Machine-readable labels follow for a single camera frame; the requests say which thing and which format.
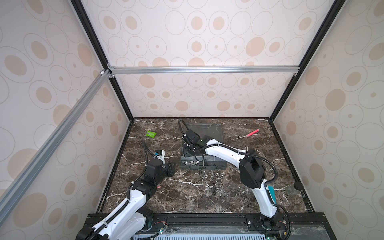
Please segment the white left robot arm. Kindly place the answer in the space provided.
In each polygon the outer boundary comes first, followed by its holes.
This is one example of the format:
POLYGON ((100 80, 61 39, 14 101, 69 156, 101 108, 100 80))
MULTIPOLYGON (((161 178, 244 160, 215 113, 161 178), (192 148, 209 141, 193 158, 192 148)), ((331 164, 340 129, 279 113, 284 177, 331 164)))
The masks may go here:
POLYGON ((77 240, 129 240, 136 232, 149 229, 153 212, 145 208, 165 178, 174 175, 171 163, 154 158, 131 183, 127 197, 109 215, 92 227, 83 227, 77 240))

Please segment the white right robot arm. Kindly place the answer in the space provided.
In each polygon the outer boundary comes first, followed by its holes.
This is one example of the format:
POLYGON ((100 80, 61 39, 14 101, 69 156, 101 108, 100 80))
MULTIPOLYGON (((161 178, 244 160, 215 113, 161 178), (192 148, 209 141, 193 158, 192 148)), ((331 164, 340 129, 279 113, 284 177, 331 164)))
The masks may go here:
POLYGON ((270 161, 256 153, 230 147, 211 137, 200 137, 191 129, 182 133, 182 138, 188 154, 218 157, 237 167, 241 182, 252 190, 261 215, 269 219, 275 217, 277 206, 268 185, 274 183, 279 175, 277 168, 270 161))

